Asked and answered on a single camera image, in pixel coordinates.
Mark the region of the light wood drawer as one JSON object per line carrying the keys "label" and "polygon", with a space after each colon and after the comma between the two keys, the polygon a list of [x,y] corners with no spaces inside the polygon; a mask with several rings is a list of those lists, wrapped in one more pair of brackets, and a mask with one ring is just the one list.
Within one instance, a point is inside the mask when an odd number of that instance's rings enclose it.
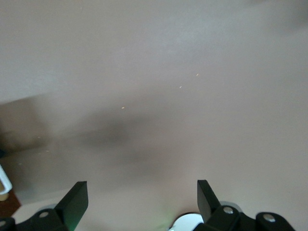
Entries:
{"label": "light wood drawer", "polygon": [[11,217],[20,207],[13,185],[0,165],[0,217]]}

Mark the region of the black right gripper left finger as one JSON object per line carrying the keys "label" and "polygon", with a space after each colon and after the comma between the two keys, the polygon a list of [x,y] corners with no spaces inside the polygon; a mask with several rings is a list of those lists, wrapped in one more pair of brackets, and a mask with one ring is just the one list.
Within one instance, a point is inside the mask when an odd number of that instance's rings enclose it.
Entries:
{"label": "black right gripper left finger", "polygon": [[0,218],[0,231],[75,231],[88,208],[86,181],[78,181],[54,208],[45,208],[29,219]]}

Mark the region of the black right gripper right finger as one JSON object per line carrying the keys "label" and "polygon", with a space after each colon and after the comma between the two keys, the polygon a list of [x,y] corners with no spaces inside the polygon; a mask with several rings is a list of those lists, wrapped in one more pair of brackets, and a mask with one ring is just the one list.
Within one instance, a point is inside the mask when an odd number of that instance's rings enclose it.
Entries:
{"label": "black right gripper right finger", "polygon": [[207,180],[197,181],[197,204],[204,222],[196,231],[295,231],[278,214],[260,212],[250,218],[231,205],[222,205]]}

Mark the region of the brown table cover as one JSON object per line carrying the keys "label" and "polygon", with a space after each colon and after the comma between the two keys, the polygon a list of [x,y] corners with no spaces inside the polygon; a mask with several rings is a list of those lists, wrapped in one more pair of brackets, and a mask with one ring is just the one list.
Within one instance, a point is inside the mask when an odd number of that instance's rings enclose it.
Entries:
{"label": "brown table cover", "polygon": [[308,231],[308,0],[0,0],[0,164],[22,222],[166,231],[197,181]]}

